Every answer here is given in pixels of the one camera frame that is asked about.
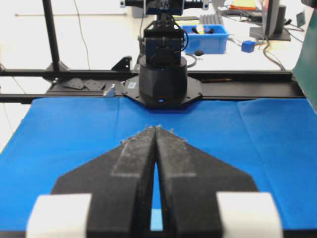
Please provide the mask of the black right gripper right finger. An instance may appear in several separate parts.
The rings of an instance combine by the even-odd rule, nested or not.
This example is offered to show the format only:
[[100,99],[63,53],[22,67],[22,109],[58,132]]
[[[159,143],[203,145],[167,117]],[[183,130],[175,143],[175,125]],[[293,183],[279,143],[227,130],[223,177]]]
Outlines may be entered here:
[[280,238],[268,192],[246,172],[156,128],[163,228],[172,238]]

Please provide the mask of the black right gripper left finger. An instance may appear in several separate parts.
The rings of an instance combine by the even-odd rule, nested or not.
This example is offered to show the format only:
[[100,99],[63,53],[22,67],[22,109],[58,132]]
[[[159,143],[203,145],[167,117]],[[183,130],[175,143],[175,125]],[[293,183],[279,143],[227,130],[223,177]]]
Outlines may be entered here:
[[156,129],[61,175],[49,195],[37,198],[29,238],[132,238],[151,213]]

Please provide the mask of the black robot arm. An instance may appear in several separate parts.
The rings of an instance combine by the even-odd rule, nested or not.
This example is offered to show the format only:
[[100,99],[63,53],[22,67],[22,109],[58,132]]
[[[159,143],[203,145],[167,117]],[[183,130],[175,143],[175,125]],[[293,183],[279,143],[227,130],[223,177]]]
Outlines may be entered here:
[[[174,108],[200,96],[181,52],[187,33],[175,22],[186,8],[209,2],[121,1],[156,15],[141,41],[140,71],[128,89],[146,106]],[[147,127],[122,145],[60,176],[37,198],[29,238],[142,238],[149,234],[151,191],[158,171],[166,238],[280,238],[277,207],[252,177],[161,128]]]

